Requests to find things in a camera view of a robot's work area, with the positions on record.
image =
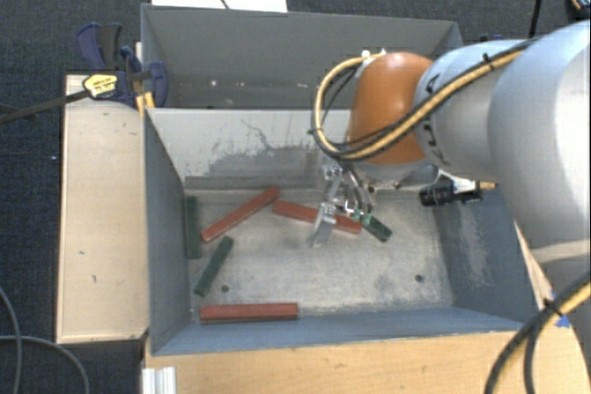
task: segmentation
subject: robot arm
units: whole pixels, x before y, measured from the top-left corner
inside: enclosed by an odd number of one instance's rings
[[[589,33],[585,21],[535,41],[468,46],[433,64],[410,54],[350,60],[320,84],[316,140],[376,181],[402,182],[433,164],[497,183],[558,293],[590,266]],[[332,143],[321,129],[323,94],[339,67],[364,61],[347,142]],[[589,362],[589,303],[570,319]]]

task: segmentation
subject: blue clamp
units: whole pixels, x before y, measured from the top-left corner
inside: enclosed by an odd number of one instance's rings
[[[136,106],[139,93],[133,89],[134,82],[149,81],[156,107],[163,107],[168,93],[168,77],[162,61],[150,63],[148,71],[142,72],[141,62],[129,46],[119,48],[121,29],[119,24],[99,25],[92,22],[82,27],[76,34],[78,51],[89,64],[93,73],[109,71],[117,77],[117,93],[107,100]],[[122,70],[118,59],[125,64]]]

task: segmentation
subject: wooden board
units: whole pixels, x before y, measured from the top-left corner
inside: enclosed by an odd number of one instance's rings
[[[146,367],[176,368],[178,394],[412,394],[481,393],[510,332],[353,343],[256,352],[153,358]],[[522,393],[523,355],[498,393]],[[573,333],[552,328],[540,340],[535,365],[538,394],[589,393],[585,363]]]
[[[67,92],[84,77],[68,77]],[[110,101],[66,107],[58,343],[138,339],[148,327],[140,123]]]

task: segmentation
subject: yellow cable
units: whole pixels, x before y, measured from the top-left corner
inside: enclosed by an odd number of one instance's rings
[[[333,69],[331,69],[329,73],[320,82],[318,92],[316,92],[316,100],[314,101],[314,127],[316,128],[317,136],[320,142],[330,151],[338,152],[339,150],[335,148],[326,138],[326,135],[324,135],[324,130],[322,129],[322,122],[320,120],[320,116],[322,112],[322,99],[324,99],[324,94],[326,93],[326,89],[329,87],[331,80],[341,71],[345,70],[347,67],[358,65],[370,58],[379,58],[384,54],[385,53],[377,53],[370,54],[369,56],[359,56],[357,58],[347,59],[346,61],[343,61],[342,63],[338,64]]]
[[[506,54],[498,59],[491,61],[490,63],[486,63],[481,67],[471,71],[459,78],[455,81],[446,84],[440,90],[438,90],[435,94],[433,94],[426,102],[424,102],[418,109],[416,109],[413,114],[405,120],[400,126],[394,128],[391,132],[386,134],[384,137],[380,138],[375,143],[369,145],[365,149],[361,149],[359,151],[352,151],[352,152],[342,152],[339,156],[345,160],[362,160],[369,156],[370,154],[374,153],[375,151],[379,151],[380,149],[384,149],[393,141],[407,133],[410,129],[412,129],[418,122],[423,120],[427,115],[429,115],[435,108],[441,105],[444,101],[446,101],[452,94],[454,94],[458,89],[467,86],[468,84],[474,82],[478,78],[486,75],[487,73],[491,72],[494,69],[499,67],[505,66],[509,64],[513,59],[515,59],[522,51],[517,51],[514,53]],[[380,54],[373,54],[370,57],[377,57]],[[314,103],[314,126],[316,127],[317,137],[322,145],[328,149],[329,151],[338,153],[339,150],[335,148],[326,138],[324,135],[324,131],[322,129],[320,115],[321,115],[321,108],[322,108],[322,99],[324,97],[324,93],[328,88],[328,85],[332,78],[346,69],[347,67],[354,66],[358,63],[361,63],[366,58],[354,58],[347,61],[340,63],[338,66],[333,68],[321,81],[319,90],[316,95],[316,101]]]

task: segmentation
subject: wooden block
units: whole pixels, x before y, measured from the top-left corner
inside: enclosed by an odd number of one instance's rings
[[[293,202],[287,202],[286,200],[277,200],[273,204],[273,213],[290,219],[314,223],[316,215],[318,214],[318,209],[294,204]],[[337,215],[334,228],[336,230],[343,230],[344,232],[359,233],[361,232],[362,225],[360,221],[352,221],[344,215]]]
[[[228,257],[233,245],[234,240],[229,236],[225,236],[218,247],[215,248],[210,262],[201,274],[201,277],[197,282],[197,286],[195,286],[195,290],[193,291],[195,294],[205,297],[209,293],[211,284],[218,275],[218,272],[220,272],[220,268],[222,267],[225,259]]]
[[[253,213],[258,212],[267,204],[273,202],[278,196],[279,188],[269,187],[269,189],[250,199],[246,204],[230,212],[222,219],[216,221],[213,225],[201,230],[201,240],[205,243],[210,242],[222,233],[235,227],[241,221],[250,217]]]
[[[185,197],[185,254],[189,259],[201,257],[201,241],[197,225],[197,199]]]
[[[296,320],[297,314],[295,303],[204,305],[199,309],[201,323]]]

